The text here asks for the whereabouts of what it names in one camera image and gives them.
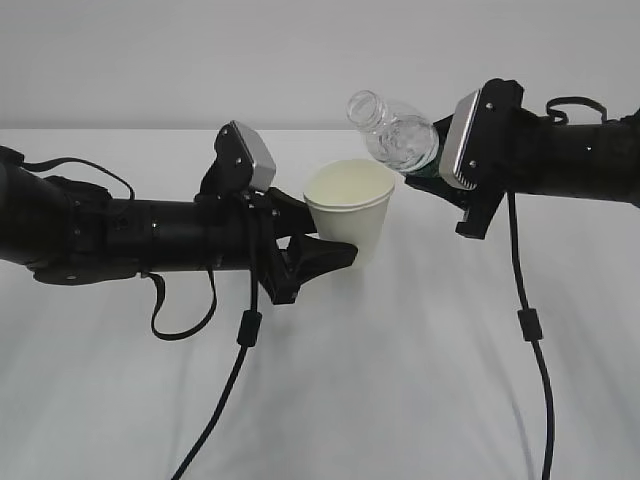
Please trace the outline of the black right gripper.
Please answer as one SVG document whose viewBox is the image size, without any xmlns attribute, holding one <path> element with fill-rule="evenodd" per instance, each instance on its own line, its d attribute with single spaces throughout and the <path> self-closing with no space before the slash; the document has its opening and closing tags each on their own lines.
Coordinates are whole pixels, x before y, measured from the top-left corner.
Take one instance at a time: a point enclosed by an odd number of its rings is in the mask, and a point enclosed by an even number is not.
<svg viewBox="0 0 640 480">
<path fill-rule="evenodd" d="M 453 115 L 448 115 L 433 123 L 440 138 L 446 138 Z M 484 239 L 489 226 L 503 199 L 500 187 L 477 187 L 475 190 L 460 190 L 451 187 L 439 177 L 407 175 L 404 183 L 418 191 L 434 195 L 463 211 L 462 220 L 455 232 L 468 239 Z"/>
</svg>

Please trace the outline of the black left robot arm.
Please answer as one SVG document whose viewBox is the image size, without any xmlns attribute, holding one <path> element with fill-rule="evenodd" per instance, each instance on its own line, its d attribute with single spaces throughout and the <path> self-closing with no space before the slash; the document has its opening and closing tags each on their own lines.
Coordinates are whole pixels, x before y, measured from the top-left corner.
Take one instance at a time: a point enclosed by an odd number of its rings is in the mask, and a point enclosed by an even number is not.
<svg viewBox="0 0 640 480">
<path fill-rule="evenodd" d="M 217 149 L 190 202 L 118 199 L 52 167 L 1 151 L 1 257 L 42 283 L 247 270 L 282 305 L 357 256 L 352 244 L 318 239 L 308 207 L 259 179 L 262 162 L 243 147 Z"/>
</svg>

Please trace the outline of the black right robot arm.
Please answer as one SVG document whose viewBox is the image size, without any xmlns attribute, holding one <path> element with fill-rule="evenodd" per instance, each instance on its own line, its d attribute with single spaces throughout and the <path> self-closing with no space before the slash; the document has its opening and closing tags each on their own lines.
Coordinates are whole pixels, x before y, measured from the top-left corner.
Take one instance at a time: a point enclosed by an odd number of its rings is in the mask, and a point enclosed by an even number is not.
<svg viewBox="0 0 640 480">
<path fill-rule="evenodd" d="M 441 176 L 409 175 L 408 186 L 461 209 L 458 235 L 485 238 L 508 193 L 639 204 L 639 116 L 571 124 L 559 106 L 581 104 L 602 111 L 585 97 L 559 97 L 537 116 L 520 106 L 476 113 L 463 160 L 471 190 L 448 185 Z"/>
</svg>

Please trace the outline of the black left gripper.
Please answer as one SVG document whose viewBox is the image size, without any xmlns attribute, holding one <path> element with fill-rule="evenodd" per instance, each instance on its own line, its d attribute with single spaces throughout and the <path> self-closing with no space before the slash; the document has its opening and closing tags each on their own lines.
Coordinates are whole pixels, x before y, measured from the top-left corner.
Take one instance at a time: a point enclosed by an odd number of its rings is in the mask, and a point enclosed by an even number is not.
<svg viewBox="0 0 640 480">
<path fill-rule="evenodd" d="M 358 255 L 355 245 L 304 235 L 317 232 L 305 202 L 275 187 L 266 193 L 241 192 L 236 198 L 248 241 L 252 279 L 273 305 L 293 304 L 300 286 L 354 263 Z M 286 253 L 277 240 L 289 236 Z"/>
</svg>

